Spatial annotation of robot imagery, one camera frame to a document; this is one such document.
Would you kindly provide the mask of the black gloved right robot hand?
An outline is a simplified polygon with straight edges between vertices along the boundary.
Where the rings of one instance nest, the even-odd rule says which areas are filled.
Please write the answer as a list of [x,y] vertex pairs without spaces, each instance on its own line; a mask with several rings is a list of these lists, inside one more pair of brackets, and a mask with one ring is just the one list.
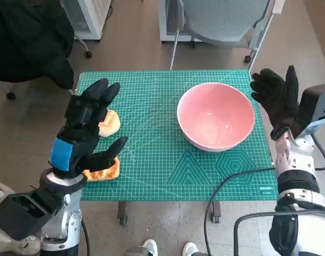
[[250,87],[252,98],[268,114],[273,127],[272,140],[277,141],[286,131],[291,131],[293,138],[310,135],[300,130],[296,121],[299,111],[299,82],[293,65],[288,67],[285,79],[268,68],[253,73]]

